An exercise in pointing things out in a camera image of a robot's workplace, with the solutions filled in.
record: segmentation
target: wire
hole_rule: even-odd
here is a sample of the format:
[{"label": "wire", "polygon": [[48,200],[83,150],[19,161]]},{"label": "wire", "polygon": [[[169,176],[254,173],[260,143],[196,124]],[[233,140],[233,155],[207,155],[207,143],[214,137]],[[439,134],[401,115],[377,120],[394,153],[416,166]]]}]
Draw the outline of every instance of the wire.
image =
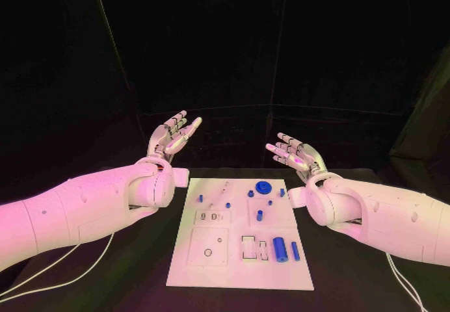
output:
[{"label": "wire", "polygon": [[[394,264],[394,260],[393,260],[393,258],[391,258],[391,255],[390,255],[388,253],[387,253],[387,262],[390,263],[390,266],[391,266],[391,269],[393,269],[393,273],[394,273],[394,276],[396,276],[398,282],[401,283],[401,285],[403,285],[406,291],[409,292],[410,296],[413,297],[416,303],[417,303],[419,306],[420,306],[421,312],[429,312],[429,310],[427,310],[427,309],[424,308],[424,306],[423,306],[423,301],[420,300],[420,294],[417,293],[416,288],[414,288],[414,286],[411,285],[411,283],[409,282],[409,280],[407,280],[407,278],[404,277],[404,275],[401,275],[401,273],[400,273],[400,271],[398,271],[398,269],[397,269],[397,266],[396,266],[396,264]],[[403,283],[403,281],[401,281],[401,279],[400,279],[398,276],[400,276],[400,277],[404,279],[404,281],[407,282],[407,284],[409,284],[409,286],[411,287],[411,289],[413,289],[414,294],[416,294],[417,297],[411,294],[411,291],[410,291],[409,288],[406,287],[406,284]]]},{"label": "wire", "polygon": [[[0,300],[0,303],[2,302],[6,302],[8,300],[12,300],[13,298],[18,298],[26,294],[34,294],[34,293],[38,293],[41,291],[48,291],[51,289],[55,289],[58,287],[62,287],[62,286],[67,286],[68,284],[72,284],[75,281],[78,281],[88,273],[90,271],[93,270],[94,266],[98,264],[101,258],[104,257],[104,254],[106,254],[106,251],[109,250],[109,247],[110,247],[110,244],[111,244],[111,241],[113,241],[113,237],[114,237],[114,233],[111,234],[111,237],[110,237],[110,241],[109,241],[109,244],[106,245],[106,250],[103,251],[101,253],[101,256],[98,257],[97,261],[94,262],[93,266],[88,268],[87,272],[77,278],[74,279],[72,281],[70,281],[68,283],[64,283],[64,284],[59,284],[57,286],[51,286],[51,287],[46,287],[46,288],[41,288],[41,289],[36,289],[34,291],[28,291],[28,292],[23,292],[22,294],[16,294],[15,296]],[[32,280],[46,269],[49,269],[62,259],[64,257],[52,264],[49,265],[49,267],[46,267],[38,274],[35,274],[35,276],[32,276],[25,282],[22,282],[22,284],[19,284],[13,289],[16,289],[21,285],[23,285],[29,280]]]}]

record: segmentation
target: table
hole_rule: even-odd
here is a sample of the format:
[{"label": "table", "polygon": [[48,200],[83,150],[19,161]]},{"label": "table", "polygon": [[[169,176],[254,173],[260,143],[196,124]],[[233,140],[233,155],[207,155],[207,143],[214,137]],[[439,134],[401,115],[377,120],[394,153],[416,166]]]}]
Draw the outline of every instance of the table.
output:
[{"label": "table", "polygon": [[[332,170],[378,183],[370,169]],[[191,177],[284,179],[303,185],[290,169],[191,169]],[[398,284],[385,253],[319,226],[308,210],[295,209],[315,291],[166,287],[173,246],[186,198],[176,190],[171,206],[114,235],[98,266],[74,284],[0,304],[2,311],[420,311]],[[77,278],[96,262],[109,237],[84,244],[65,260],[12,294]],[[44,269],[67,251],[39,254],[16,283]],[[394,258],[417,288],[429,311],[450,307],[450,268]]]}]

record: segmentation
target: white panel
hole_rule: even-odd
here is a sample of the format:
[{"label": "white panel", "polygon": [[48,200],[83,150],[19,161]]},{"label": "white panel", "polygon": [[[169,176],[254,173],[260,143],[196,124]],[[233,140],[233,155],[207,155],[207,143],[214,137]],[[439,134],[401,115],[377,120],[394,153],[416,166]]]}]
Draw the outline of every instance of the white panel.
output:
[{"label": "white panel", "polygon": [[[287,193],[280,197],[286,184],[266,181],[273,191],[264,195],[256,191],[260,179],[191,179],[168,286],[315,289]],[[259,210],[264,210],[260,222],[253,215]],[[276,237],[286,241],[284,263],[274,256]],[[300,261],[293,258],[292,242]],[[253,261],[243,258],[244,251],[256,254]]]}]

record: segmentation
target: blue round cap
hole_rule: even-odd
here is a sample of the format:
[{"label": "blue round cap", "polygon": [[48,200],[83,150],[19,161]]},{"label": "blue round cap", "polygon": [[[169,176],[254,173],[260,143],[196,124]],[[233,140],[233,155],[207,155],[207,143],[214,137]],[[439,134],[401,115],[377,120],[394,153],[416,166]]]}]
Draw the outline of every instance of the blue round cap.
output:
[{"label": "blue round cap", "polygon": [[260,194],[269,194],[273,191],[271,189],[273,189],[273,186],[266,181],[260,181],[256,184],[256,190],[259,191]]}]

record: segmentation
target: robotic hand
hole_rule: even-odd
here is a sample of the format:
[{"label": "robotic hand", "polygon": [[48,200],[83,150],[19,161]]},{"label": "robotic hand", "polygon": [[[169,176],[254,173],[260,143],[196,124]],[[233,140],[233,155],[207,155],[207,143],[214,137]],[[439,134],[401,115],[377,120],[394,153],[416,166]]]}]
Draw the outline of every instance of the robotic hand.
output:
[{"label": "robotic hand", "polygon": [[354,181],[328,172],[315,148],[279,133],[274,160],[297,170],[306,186],[289,190],[319,225],[410,260],[450,266],[450,206],[426,194]]},{"label": "robotic hand", "polygon": [[188,169],[171,161],[202,123],[198,118],[182,128],[185,116],[158,127],[134,165],[75,177],[0,206],[0,271],[46,250],[101,239],[169,205],[175,187],[189,182]]}]

